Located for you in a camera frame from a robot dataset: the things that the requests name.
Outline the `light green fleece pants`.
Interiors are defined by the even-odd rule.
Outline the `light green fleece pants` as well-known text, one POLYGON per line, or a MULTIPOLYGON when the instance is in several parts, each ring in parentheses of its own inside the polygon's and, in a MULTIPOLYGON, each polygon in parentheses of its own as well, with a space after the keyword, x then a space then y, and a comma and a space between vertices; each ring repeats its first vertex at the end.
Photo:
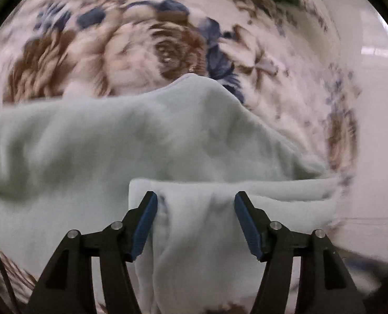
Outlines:
POLYGON ((158 213, 131 277, 144 313, 250 307, 264 265, 234 211, 245 191, 287 228, 330 224, 339 181, 217 82, 185 75, 133 97, 0 110, 0 250, 38 276, 68 230, 158 213))

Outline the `white bed headboard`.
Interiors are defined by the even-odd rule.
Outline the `white bed headboard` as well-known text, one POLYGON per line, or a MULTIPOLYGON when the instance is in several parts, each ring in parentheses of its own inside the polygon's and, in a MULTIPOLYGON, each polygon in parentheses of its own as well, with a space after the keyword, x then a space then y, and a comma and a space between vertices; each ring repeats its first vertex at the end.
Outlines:
POLYGON ((338 243, 388 262, 388 25, 368 0, 324 0, 361 94, 358 159, 338 243))

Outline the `floral quilted bed cover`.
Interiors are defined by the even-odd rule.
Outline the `floral quilted bed cover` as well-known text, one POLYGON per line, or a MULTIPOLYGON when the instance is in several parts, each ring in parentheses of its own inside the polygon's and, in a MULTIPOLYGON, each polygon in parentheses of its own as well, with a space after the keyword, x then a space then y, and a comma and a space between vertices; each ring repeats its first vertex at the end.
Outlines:
MULTIPOLYGON (((0 26, 0 110, 133 97, 185 75, 217 82, 323 162, 341 192, 357 157, 360 89, 324 0, 23 0, 0 26)), ((333 220, 325 227, 336 224, 333 220)), ((0 297, 27 313, 40 275, 0 250, 0 297)))

